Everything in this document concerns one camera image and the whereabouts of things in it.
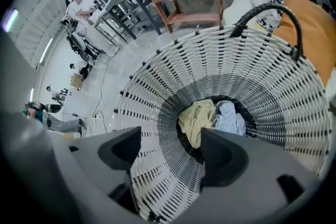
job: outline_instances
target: yellow cloth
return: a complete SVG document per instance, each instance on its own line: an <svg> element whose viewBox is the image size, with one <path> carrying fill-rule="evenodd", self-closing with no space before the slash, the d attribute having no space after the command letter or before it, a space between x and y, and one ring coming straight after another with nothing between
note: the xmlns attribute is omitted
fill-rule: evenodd
<svg viewBox="0 0 336 224"><path fill-rule="evenodd" d="M336 61L336 23L322 7L309 0L285 0L284 5L295 14L302 28L303 53L317 69L327 85ZM282 14L280 27L273 35L296 45L296 31L291 19Z"/></svg>
<svg viewBox="0 0 336 224"><path fill-rule="evenodd" d="M214 113L214 104L208 99L194 102L179 115L178 124L193 148L199 148L201 145L201 128L212 127Z"/></svg>

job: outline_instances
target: light blue cloth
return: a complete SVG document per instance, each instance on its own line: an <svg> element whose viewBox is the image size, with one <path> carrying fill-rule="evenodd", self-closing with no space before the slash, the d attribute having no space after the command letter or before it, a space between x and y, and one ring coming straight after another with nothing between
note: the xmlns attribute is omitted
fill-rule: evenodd
<svg viewBox="0 0 336 224"><path fill-rule="evenodd" d="M215 129L245 136L246 123L243 117L236 113L235 105L230 101L221 101L216 106L217 118Z"/></svg>

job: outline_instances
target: white shirt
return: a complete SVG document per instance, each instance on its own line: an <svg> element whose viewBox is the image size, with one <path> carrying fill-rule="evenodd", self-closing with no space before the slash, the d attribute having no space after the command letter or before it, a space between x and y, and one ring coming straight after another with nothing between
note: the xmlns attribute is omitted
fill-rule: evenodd
<svg viewBox="0 0 336 224"><path fill-rule="evenodd" d="M68 14L72 19L79 22L76 28L76 32L77 30L80 30L78 29L79 27L88 28L90 26L90 24L82 16L77 15L77 13L80 10L82 10L82 5L78 5L76 1L72 1L67 7L67 12L66 12L66 14Z"/></svg>
<svg viewBox="0 0 336 224"><path fill-rule="evenodd" d="M83 60L79 61L77 64L75 64L75 68L77 68L78 70L85 67L88 64L88 62L85 62Z"/></svg>
<svg viewBox="0 0 336 224"><path fill-rule="evenodd" d="M59 94L58 92L56 92L54 90L51 90L50 93L51 93L52 97L58 97L58 94Z"/></svg>

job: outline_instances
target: shelf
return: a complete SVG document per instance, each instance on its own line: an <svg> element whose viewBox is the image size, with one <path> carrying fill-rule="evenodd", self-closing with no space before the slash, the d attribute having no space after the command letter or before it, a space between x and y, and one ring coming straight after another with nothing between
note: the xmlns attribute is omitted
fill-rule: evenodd
<svg viewBox="0 0 336 224"><path fill-rule="evenodd" d="M195 23L195 22L217 22L218 13L194 13L194 14L176 14L169 21L169 24L177 23Z"/></svg>

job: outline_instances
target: metal table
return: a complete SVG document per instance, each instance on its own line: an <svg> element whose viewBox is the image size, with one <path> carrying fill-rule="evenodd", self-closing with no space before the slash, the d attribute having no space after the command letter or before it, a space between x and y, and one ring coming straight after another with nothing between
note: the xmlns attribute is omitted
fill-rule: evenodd
<svg viewBox="0 0 336 224"><path fill-rule="evenodd" d="M121 3L123 0L109 0L106 4L106 6L104 7L104 10L112 17L112 19L118 23L120 26L122 26L122 28L124 28L124 30L133 38L136 39L137 37L135 36L135 34L132 32L132 30L123 22L123 20L121 18L119 18L119 16L117 16L112 8L114 6L117 6L119 3ZM130 11L129 13L127 13L125 16L129 16L132 13L134 13L138 8L141 8L143 10L143 12L145 13L145 15L147 16L147 18L149 19L149 21L151 22L151 25L154 27L154 29L156 30L157 34L160 35L161 31L158 28L157 24L154 21L154 18L151 16L151 14L149 13L148 9L146 8L151 2L152 0L146 0L145 2L142 2L142 0L135 0L136 1L136 5L133 7L132 11ZM107 20L103 17L106 13L102 13L102 20L107 23ZM117 32L110 24L107 23L107 25L112 28L112 30L114 32Z"/></svg>

